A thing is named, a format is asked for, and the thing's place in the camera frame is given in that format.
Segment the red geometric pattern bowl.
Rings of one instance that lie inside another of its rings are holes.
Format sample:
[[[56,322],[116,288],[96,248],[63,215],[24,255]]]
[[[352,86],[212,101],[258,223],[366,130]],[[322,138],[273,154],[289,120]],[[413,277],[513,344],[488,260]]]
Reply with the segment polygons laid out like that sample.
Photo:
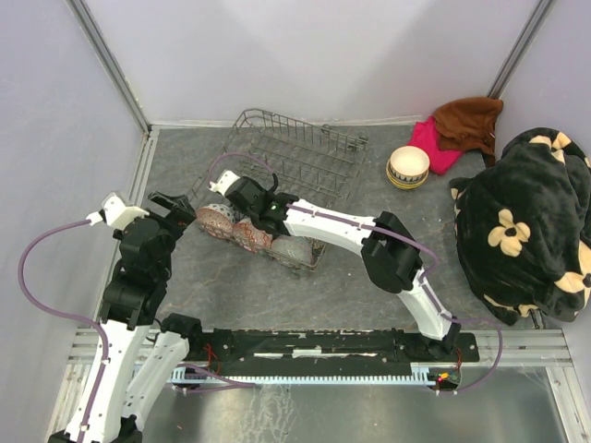
[[[257,229],[249,218],[245,218],[234,225],[232,236],[242,247],[252,253],[271,248],[272,236]]]

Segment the red diamond pattern bowl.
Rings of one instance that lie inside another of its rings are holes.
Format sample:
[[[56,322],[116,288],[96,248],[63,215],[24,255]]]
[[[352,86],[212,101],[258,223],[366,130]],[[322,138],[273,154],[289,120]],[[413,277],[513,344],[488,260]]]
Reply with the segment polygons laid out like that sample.
[[[235,214],[224,204],[212,203],[197,209],[196,221],[209,235],[228,239],[233,233]]]

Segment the grey hexagon pattern bowl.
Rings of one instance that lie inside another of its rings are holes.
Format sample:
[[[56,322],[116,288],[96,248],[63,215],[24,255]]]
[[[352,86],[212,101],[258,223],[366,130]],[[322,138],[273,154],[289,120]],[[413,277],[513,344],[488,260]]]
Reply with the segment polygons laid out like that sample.
[[[310,265],[313,261],[312,245],[305,237],[279,236],[272,241],[271,251],[288,268]]]

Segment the grey wire dish rack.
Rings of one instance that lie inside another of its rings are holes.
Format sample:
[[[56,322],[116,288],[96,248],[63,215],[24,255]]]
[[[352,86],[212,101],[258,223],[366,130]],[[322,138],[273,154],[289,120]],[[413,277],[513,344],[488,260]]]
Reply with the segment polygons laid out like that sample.
[[[276,177],[276,192],[339,210],[357,179],[367,146],[363,130],[343,132],[328,124],[314,125],[271,111],[247,109],[236,119],[207,172],[190,188],[191,204],[196,210],[212,203],[224,204],[234,212],[235,223],[245,219],[226,198],[208,189],[210,181],[229,169],[265,188],[272,187]],[[279,262],[271,248],[255,254]],[[287,268],[313,271],[318,263]]]

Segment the purple striped bowl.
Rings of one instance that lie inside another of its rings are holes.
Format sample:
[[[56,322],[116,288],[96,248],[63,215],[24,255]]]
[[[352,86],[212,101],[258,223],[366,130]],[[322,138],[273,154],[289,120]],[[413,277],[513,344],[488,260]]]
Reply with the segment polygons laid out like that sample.
[[[401,182],[401,183],[414,183],[414,182],[419,182],[422,180],[427,180],[428,179],[428,174],[423,174],[420,175],[419,177],[412,177],[410,180],[404,180],[401,177],[395,176],[395,175],[389,175],[388,176],[390,181],[397,181],[397,182]]]

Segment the yellow rim blue pattern bowl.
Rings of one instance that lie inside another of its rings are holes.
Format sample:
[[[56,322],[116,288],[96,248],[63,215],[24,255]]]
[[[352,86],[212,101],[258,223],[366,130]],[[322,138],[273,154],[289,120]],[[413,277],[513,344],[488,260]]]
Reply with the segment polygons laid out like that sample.
[[[392,185],[398,189],[402,189],[402,190],[410,190],[410,189],[416,189],[420,186],[422,186],[425,183],[425,180],[419,181],[419,182],[414,182],[414,183],[401,183],[401,182],[397,182],[397,181],[391,181]]]

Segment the cream bowl orange rim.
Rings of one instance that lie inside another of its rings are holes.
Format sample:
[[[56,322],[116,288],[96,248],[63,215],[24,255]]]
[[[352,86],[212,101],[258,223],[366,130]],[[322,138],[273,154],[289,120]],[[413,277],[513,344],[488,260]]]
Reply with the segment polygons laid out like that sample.
[[[402,146],[395,149],[388,161],[389,172],[404,180],[428,174],[429,166],[429,156],[415,146]]]

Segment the brown dotted pattern bowl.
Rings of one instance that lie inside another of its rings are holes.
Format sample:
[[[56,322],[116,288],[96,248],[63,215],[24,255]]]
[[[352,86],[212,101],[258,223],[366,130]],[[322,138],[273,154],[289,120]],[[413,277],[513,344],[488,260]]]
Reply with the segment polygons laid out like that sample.
[[[311,259],[311,266],[316,266],[319,259],[322,257],[323,253],[326,249],[326,244],[317,239],[310,240],[312,246],[312,259]]]

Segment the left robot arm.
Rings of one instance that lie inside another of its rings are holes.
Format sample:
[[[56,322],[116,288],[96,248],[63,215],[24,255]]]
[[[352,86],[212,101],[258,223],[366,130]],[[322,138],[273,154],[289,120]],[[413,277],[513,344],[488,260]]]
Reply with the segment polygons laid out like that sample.
[[[113,229],[120,258],[103,292],[99,343],[86,387],[66,428],[52,442],[140,442],[151,408],[175,367],[204,349],[199,320],[171,315],[151,354],[135,367],[172,277],[172,254],[196,212],[185,195],[152,192],[165,215],[132,206],[113,192],[86,223]]]

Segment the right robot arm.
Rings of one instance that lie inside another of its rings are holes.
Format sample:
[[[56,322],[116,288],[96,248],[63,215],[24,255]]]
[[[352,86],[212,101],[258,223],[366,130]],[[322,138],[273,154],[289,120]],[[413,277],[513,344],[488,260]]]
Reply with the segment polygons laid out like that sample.
[[[415,241],[395,215],[383,211],[378,217],[362,217],[327,210],[265,189],[245,176],[233,175],[218,193],[259,230],[320,240],[361,257],[370,281],[398,295],[416,321],[420,337],[405,345],[408,353],[444,361],[456,352],[461,326],[434,294],[420,257],[431,251]]]

